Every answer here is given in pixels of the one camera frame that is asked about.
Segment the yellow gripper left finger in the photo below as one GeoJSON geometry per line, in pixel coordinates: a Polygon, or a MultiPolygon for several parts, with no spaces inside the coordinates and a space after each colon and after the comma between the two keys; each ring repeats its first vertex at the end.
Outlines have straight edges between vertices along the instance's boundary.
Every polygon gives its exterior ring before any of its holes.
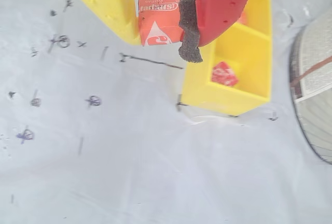
{"type": "Polygon", "coordinates": [[[135,0],[81,0],[120,39],[140,45],[135,0]]]}

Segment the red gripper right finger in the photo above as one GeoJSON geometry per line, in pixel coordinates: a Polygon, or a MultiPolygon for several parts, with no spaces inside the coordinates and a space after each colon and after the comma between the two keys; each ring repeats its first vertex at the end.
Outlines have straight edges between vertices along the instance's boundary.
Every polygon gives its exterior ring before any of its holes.
{"type": "Polygon", "coordinates": [[[179,27],[184,31],[179,56],[191,63],[203,61],[203,47],[229,29],[248,0],[180,0],[179,27]]]}

